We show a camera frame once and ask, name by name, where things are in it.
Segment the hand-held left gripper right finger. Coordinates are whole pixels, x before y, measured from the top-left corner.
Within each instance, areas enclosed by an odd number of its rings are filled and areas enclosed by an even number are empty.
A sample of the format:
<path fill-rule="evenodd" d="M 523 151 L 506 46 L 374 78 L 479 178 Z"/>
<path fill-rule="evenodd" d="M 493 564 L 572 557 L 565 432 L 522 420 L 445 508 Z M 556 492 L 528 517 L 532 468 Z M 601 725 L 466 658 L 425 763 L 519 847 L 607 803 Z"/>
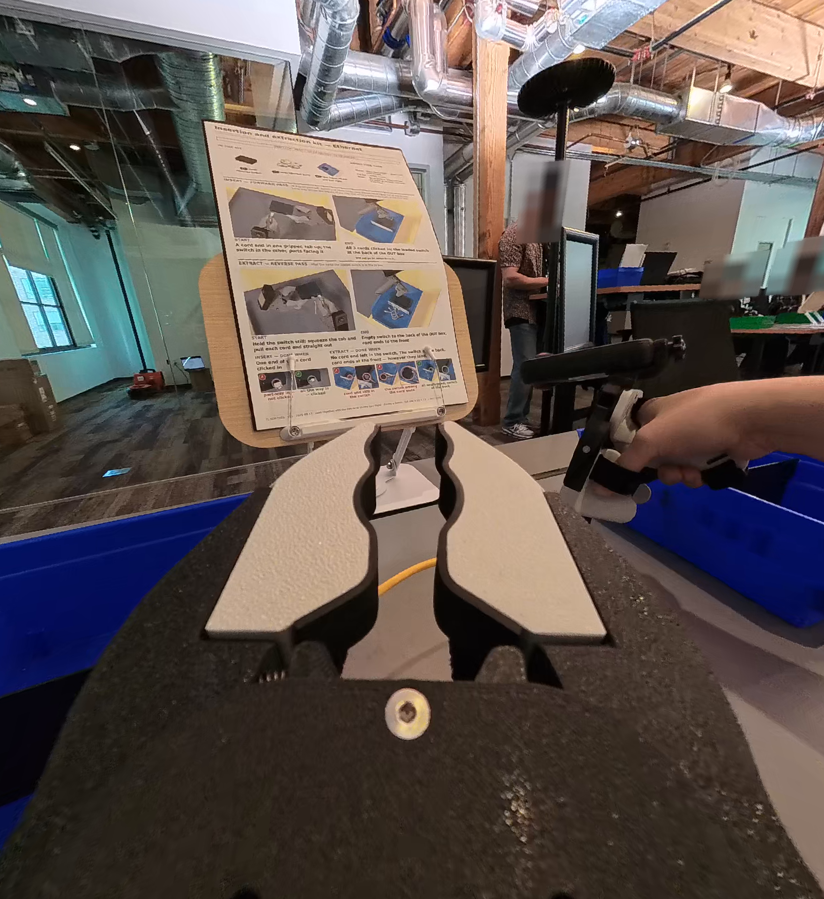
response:
<path fill-rule="evenodd" d="M 540 668 L 549 646 L 594 646 L 607 628 L 547 498 L 525 470 L 455 422 L 438 426 L 444 517 L 433 612 L 451 668 L 511 646 Z"/>

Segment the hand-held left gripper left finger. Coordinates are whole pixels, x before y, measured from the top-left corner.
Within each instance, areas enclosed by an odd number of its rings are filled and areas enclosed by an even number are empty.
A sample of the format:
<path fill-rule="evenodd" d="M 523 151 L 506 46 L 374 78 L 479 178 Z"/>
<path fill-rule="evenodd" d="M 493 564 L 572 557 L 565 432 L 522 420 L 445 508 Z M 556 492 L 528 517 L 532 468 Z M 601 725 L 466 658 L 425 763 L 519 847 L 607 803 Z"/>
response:
<path fill-rule="evenodd" d="M 345 661 L 376 623 L 380 428 L 360 424 L 305 455 L 271 488 L 206 623 L 211 639 L 307 642 Z"/>

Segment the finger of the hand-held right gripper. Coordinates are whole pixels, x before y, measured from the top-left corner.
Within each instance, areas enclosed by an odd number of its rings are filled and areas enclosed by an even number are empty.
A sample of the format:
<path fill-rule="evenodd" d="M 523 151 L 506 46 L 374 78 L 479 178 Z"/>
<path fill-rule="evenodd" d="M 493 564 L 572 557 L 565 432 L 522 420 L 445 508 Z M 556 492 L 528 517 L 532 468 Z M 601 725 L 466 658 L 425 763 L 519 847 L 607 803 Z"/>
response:
<path fill-rule="evenodd" d="M 620 466 L 620 454 L 638 433 L 633 415 L 641 391 L 600 391 L 568 462 L 560 498 L 586 519 L 629 523 L 651 497 L 653 467 Z"/>

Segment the person's right hand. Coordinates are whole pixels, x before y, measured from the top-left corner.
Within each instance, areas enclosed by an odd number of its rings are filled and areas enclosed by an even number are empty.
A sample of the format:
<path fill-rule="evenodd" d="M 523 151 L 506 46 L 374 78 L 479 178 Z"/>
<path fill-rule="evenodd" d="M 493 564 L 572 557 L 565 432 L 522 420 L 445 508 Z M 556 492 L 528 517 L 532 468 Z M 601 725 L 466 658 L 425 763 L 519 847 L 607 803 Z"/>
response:
<path fill-rule="evenodd" d="M 746 418 L 750 385 L 718 384 L 644 404 L 640 425 L 618 464 L 633 472 L 652 467 L 666 485 L 702 486 L 708 462 L 727 456 L 746 464 L 757 454 Z"/>

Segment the black office chair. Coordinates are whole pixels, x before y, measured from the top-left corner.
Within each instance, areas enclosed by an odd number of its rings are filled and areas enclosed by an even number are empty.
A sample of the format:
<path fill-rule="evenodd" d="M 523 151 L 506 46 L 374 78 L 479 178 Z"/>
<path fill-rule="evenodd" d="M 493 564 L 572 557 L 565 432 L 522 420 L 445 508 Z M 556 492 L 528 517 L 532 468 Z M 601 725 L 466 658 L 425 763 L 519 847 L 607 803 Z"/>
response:
<path fill-rule="evenodd" d="M 638 383 L 645 398 L 672 394 L 740 378 L 730 329 L 732 305 L 725 300 L 649 300 L 631 307 L 634 339 L 680 335 L 684 358 Z"/>

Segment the white stand base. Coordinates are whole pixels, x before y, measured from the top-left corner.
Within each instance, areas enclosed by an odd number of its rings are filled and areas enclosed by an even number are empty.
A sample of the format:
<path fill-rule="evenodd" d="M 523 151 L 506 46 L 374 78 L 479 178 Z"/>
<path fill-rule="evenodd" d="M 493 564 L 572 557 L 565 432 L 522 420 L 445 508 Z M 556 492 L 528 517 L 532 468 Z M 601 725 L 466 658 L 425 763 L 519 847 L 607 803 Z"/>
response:
<path fill-rule="evenodd" d="M 408 462 L 382 466 L 375 488 L 376 517 L 434 504 L 440 497 L 439 486 Z"/>

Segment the green-topped table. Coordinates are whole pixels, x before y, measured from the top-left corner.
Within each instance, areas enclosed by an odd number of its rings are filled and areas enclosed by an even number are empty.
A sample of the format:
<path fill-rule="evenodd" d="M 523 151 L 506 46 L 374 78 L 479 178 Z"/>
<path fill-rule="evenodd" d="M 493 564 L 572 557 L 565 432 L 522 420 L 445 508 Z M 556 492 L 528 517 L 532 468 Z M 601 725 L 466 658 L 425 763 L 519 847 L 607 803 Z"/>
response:
<path fill-rule="evenodd" d="M 729 320 L 731 331 L 763 331 L 777 328 L 819 328 L 824 318 L 817 312 L 788 312 L 776 316 L 743 316 Z"/>

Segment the wooden pillar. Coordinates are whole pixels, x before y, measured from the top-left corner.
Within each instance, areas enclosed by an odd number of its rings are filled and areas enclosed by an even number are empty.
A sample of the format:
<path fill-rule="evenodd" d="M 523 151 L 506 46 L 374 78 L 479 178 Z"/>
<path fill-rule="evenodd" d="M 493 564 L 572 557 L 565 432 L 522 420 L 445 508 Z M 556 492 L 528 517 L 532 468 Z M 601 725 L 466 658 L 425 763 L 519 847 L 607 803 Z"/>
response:
<path fill-rule="evenodd" d="M 496 262 L 505 228 L 507 140 L 507 45 L 472 35 L 474 86 L 474 250 L 478 259 Z M 478 380 L 474 422 L 495 427 L 501 419 L 502 277 L 496 273 L 487 335 L 489 360 Z"/>

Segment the black pole with round top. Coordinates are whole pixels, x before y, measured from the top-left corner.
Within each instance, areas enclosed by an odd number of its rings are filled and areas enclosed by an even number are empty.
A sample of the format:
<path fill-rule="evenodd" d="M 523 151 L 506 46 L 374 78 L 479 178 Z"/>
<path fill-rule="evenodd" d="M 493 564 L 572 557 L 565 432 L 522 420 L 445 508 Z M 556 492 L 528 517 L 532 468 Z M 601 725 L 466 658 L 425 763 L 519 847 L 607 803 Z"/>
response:
<path fill-rule="evenodd" d="M 568 59 L 530 77 L 518 95 L 519 111 L 524 115 L 556 119 L 554 161 L 538 176 L 518 224 L 521 238 L 527 243 L 543 243 L 549 250 L 545 355 L 564 350 L 564 205 L 571 174 L 565 159 L 569 114 L 607 94 L 614 78 L 613 67 L 602 59 Z"/>

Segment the printed instruction poster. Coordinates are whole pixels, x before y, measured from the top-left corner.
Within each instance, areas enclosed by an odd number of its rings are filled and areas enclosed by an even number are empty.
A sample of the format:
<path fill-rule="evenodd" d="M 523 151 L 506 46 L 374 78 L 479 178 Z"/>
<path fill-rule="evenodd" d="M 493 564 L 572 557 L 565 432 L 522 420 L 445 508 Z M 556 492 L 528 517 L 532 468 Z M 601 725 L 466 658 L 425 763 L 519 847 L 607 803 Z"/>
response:
<path fill-rule="evenodd" d="M 287 396 L 260 376 L 287 356 L 324 368 L 451 358 L 464 403 L 445 263 L 399 146 L 203 122 L 253 424 L 282 428 Z"/>

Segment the brown cardboard box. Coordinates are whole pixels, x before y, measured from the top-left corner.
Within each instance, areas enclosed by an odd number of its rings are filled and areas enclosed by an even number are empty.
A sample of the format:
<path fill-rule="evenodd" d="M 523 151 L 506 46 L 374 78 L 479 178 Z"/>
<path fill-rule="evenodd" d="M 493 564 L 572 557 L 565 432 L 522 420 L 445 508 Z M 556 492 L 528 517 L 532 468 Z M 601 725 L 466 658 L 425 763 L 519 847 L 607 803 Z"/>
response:
<path fill-rule="evenodd" d="M 20 419 L 32 434 L 63 427 L 53 388 L 35 357 L 0 359 L 0 427 Z"/>

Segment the silver ventilation duct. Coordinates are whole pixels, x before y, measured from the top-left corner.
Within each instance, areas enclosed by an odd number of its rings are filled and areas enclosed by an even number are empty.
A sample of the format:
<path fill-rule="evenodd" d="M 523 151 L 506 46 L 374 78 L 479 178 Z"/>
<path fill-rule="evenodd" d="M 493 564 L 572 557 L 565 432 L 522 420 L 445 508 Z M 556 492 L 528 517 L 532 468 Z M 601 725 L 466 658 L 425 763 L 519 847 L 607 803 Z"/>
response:
<path fill-rule="evenodd" d="M 433 111 L 461 113 L 474 106 L 471 73 L 448 66 L 448 25 L 436 2 L 403 2 L 411 57 L 392 59 L 350 49 L 357 2 L 305 2 L 300 15 L 301 113 L 313 127 L 337 129 L 423 103 Z M 533 15 L 533 2 L 474 2 L 475 35 L 520 51 L 508 73 L 512 118 L 547 121 L 561 100 L 550 97 L 552 66 L 577 62 L 575 47 L 607 50 L 609 43 L 661 2 L 559 2 L 528 24 L 508 17 Z M 573 121 L 619 116 L 652 122 L 656 131 L 720 146 L 799 146 L 824 140 L 824 111 L 787 117 L 753 99 L 698 86 L 667 95 L 640 84 L 603 87 L 592 76 L 566 102 Z"/>

